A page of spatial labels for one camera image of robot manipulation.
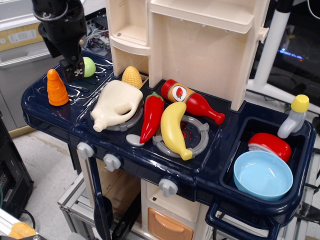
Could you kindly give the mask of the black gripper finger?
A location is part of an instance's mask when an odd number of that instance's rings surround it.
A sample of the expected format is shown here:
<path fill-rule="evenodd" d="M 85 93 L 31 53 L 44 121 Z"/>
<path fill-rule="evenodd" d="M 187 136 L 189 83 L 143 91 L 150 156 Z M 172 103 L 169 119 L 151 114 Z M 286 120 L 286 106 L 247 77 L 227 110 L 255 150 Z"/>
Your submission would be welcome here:
<path fill-rule="evenodd" d="M 69 82 L 69 63 L 66 59 L 59 61 L 61 71 L 66 82 Z"/>
<path fill-rule="evenodd" d="M 79 57 L 77 63 L 73 64 L 66 61 L 65 64 L 65 78 L 67 82 L 83 78 L 85 75 L 85 63 L 82 56 Z"/>

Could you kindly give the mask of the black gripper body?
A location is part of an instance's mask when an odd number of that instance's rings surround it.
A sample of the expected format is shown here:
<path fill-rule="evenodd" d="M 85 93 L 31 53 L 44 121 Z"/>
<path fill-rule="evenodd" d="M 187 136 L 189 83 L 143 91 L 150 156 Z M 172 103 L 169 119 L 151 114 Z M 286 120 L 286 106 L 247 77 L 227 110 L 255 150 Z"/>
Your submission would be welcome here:
<path fill-rule="evenodd" d="M 60 15 L 38 12 L 41 21 L 38 32 L 52 57 L 62 55 L 69 64 L 81 62 L 80 40 L 86 34 L 86 20 L 82 9 L 66 9 Z"/>

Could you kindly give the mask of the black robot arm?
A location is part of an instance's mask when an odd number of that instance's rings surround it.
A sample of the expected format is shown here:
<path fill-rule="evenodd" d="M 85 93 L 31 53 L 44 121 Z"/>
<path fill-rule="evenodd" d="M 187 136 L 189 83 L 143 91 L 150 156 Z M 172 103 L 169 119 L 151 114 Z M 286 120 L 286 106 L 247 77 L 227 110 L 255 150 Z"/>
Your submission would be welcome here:
<path fill-rule="evenodd" d="M 53 58 L 59 62 L 65 80 L 84 77 L 82 43 L 87 35 L 84 8 L 79 0 L 33 0 L 34 16 L 40 21 L 38 32 Z"/>

